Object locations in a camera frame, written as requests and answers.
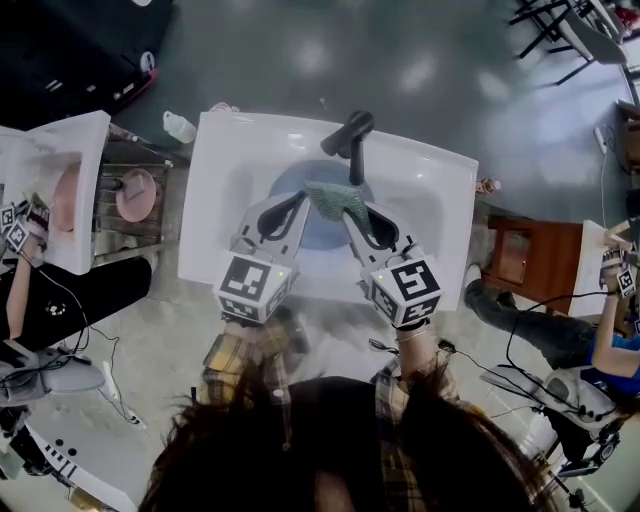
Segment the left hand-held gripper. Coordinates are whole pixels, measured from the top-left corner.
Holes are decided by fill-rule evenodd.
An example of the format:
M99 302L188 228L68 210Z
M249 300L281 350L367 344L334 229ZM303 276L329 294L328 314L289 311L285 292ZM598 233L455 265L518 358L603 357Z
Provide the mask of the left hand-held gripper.
M213 294L224 314L263 324L299 276L296 262L311 200L304 191L269 197L249 208L221 254Z

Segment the cardboard box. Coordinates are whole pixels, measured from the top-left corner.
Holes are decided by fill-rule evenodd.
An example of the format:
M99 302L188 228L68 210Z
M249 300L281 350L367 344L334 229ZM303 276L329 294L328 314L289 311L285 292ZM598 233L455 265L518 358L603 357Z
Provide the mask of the cardboard box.
M628 174L640 175L640 107L624 100L616 102L622 119L621 155Z

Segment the black faucet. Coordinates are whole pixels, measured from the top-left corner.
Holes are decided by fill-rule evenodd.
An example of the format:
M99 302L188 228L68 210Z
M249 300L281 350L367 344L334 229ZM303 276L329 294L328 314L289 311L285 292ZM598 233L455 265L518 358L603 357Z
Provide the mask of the black faucet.
M320 147L326 155L339 155L350 161L349 182L353 186L364 184L363 142L374 127L372 113L355 111L343 126L320 142Z

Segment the clear plastic bottle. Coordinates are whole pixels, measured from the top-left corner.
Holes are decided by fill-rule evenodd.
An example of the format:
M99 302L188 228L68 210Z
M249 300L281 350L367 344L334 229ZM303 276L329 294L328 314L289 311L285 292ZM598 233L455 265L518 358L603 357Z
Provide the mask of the clear plastic bottle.
M165 111L162 121L164 131L180 143L190 144L195 141L197 128L185 117Z

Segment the steel sink stand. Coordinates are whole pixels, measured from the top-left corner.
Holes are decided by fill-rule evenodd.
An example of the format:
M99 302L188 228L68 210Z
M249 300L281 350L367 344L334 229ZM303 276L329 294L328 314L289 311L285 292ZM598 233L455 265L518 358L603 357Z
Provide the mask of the steel sink stand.
M93 265L99 267L137 256L161 253L177 244L167 220L169 174L176 157L160 146L110 124L104 144L93 206ZM148 171L156 184L156 198L143 221L125 221L116 207L118 179L134 168Z

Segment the person's right forearm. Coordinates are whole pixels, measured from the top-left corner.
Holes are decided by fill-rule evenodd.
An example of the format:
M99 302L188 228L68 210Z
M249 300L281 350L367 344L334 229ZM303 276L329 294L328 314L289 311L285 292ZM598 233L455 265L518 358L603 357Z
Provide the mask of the person's right forearm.
M448 358L439 351L428 318L395 329L396 347L375 339L369 345L378 351L393 353L398 360L400 388L409 393L411 387L426 377L435 379L436 392L447 400L456 401L459 393L447 368Z

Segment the black equipment case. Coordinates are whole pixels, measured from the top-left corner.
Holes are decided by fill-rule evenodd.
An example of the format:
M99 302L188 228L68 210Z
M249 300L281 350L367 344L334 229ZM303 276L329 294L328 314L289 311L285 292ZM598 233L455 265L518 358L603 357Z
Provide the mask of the black equipment case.
M174 0L0 0L0 123L112 113L157 77Z

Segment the white backpack rig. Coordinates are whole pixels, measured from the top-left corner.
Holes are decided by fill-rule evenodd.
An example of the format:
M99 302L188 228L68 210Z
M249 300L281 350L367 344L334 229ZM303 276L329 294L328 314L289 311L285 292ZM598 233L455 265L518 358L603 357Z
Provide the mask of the white backpack rig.
M595 473L620 442L624 418L607 394L582 379L589 369L557 369L541 379L498 365L481 375L486 383L525 400L534 417L521 449L550 457L560 448L562 457L552 465L560 478Z

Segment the blue large plate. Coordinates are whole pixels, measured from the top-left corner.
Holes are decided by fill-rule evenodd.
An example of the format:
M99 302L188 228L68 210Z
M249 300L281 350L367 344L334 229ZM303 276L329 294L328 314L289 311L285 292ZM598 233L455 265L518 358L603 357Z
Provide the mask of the blue large plate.
M306 160L288 167L271 186L269 196L304 189L306 181L350 186L349 166L333 160ZM349 244L347 230L342 222L323 218L314 205L310 207L301 248L329 251Z

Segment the person's torso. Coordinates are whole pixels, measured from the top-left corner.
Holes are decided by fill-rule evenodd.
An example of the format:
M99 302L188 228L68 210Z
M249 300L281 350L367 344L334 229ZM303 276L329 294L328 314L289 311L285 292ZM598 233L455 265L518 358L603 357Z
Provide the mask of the person's torso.
M407 382L329 377L268 385L256 367L206 369L185 413L185 503L212 512L306 512L320 473L344 480L366 512L464 512L494 503L510 482L502 433L462 407L436 367Z

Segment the pink plate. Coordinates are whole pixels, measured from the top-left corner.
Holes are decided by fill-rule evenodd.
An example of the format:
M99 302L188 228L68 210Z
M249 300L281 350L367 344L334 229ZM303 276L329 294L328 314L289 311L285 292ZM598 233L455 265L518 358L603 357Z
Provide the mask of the pink plate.
M52 199L51 222L61 232L72 232L75 222L75 202L81 164L69 164L61 174Z
M156 198L156 184L151 174L142 168L134 168L117 183L116 207L120 216L131 223L146 219Z

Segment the green sponge cloth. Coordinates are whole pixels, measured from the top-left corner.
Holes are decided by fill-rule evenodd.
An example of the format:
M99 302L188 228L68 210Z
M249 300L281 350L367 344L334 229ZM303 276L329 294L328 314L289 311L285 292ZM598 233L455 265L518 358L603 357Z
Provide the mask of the green sponge cloth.
M339 222L344 212L351 213L366 233L372 233L366 202L360 189L315 181L306 181L304 189L323 218Z

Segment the grey chair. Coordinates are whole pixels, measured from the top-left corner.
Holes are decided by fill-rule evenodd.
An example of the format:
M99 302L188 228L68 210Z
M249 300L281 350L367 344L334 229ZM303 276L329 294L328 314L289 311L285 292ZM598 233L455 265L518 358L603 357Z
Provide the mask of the grey chair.
M622 47L625 26L600 0L586 0L586 7L582 9L568 2L560 25L569 47L585 62L556 81L556 86L568 82L594 63L627 65L627 54Z

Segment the white cabinet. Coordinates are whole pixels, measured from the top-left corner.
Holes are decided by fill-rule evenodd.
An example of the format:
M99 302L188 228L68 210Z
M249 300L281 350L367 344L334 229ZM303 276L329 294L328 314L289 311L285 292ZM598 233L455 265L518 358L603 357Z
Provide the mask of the white cabinet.
M56 476L116 512L138 511L150 463L132 438L60 411L36 411L26 428Z

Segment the person's left forearm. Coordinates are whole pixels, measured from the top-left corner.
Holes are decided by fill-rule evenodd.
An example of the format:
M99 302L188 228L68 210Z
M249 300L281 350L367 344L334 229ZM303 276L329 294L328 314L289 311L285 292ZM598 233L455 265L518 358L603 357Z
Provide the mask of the person's left forearm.
M279 320L259 328L228 323L204 359L197 401L229 406L238 398L252 406L258 400L258 392L265 390L272 403L289 405L285 355L295 334L295 329Z

